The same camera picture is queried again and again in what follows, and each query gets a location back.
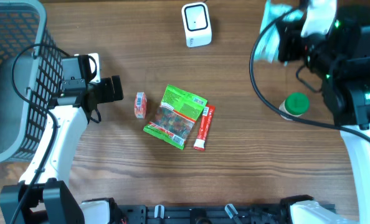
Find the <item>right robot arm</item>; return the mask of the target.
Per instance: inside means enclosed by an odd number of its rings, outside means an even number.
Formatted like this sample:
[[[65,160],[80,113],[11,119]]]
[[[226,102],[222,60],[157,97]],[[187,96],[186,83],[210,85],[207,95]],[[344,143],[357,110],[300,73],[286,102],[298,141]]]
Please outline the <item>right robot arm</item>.
[[[304,19],[274,23],[279,60],[303,60],[347,148],[359,221],[370,223],[370,7],[307,4]]]

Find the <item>red stick sachet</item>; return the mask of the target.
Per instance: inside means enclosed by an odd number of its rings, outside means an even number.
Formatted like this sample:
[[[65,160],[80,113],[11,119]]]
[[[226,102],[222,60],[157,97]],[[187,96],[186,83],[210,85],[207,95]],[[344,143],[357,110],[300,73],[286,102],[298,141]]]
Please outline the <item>red stick sachet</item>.
[[[206,105],[202,112],[201,125],[198,131],[193,148],[198,151],[205,151],[206,138],[211,126],[212,117],[215,112],[215,106]]]

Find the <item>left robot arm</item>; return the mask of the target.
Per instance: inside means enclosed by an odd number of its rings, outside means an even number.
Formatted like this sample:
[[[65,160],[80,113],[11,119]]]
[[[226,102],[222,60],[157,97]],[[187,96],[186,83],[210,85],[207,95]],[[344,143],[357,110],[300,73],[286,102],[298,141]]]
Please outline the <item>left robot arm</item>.
[[[69,175],[80,137],[102,103],[123,99],[118,76],[101,78],[97,53],[65,58],[63,90],[48,105],[46,129],[36,154],[16,185],[2,188],[7,223],[120,223],[113,198],[77,203]]]

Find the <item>green lid jar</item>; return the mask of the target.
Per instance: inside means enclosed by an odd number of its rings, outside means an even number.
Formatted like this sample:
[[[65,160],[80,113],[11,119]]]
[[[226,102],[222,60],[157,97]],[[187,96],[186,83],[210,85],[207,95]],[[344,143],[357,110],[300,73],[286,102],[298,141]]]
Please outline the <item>green lid jar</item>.
[[[309,110],[309,107],[309,98],[303,93],[294,92],[282,102],[279,110],[286,114],[300,117]]]

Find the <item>small red orange box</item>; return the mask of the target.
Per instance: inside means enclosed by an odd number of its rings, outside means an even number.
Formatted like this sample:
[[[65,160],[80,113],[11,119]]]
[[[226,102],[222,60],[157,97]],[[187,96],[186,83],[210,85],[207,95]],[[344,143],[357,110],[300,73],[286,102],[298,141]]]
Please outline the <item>small red orange box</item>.
[[[145,119],[147,108],[147,98],[145,92],[138,92],[135,97],[135,116],[138,119]]]

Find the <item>teal white wipes packet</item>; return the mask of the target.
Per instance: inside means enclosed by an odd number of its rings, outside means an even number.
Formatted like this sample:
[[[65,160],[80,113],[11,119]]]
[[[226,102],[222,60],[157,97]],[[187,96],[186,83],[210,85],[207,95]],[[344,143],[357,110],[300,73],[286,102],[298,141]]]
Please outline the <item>teal white wipes packet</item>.
[[[265,9],[263,13],[262,23],[260,26],[260,33],[282,14],[290,11],[292,7],[288,4],[273,4],[271,0],[267,0],[265,3]],[[266,61],[268,63],[277,62],[279,55],[279,44],[280,36],[276,25],[272,25],[263,37],[260,39],[253,62]]]

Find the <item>green gummy candy bag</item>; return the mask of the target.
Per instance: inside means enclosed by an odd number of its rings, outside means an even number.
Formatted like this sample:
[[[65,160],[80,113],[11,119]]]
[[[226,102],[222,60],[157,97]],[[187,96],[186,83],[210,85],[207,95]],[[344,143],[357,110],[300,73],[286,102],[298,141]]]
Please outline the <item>green gummy candy bag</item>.
[[[154,118],[143,131],[183,150],[189,133],[206,105],[205,98],[168,85]]]

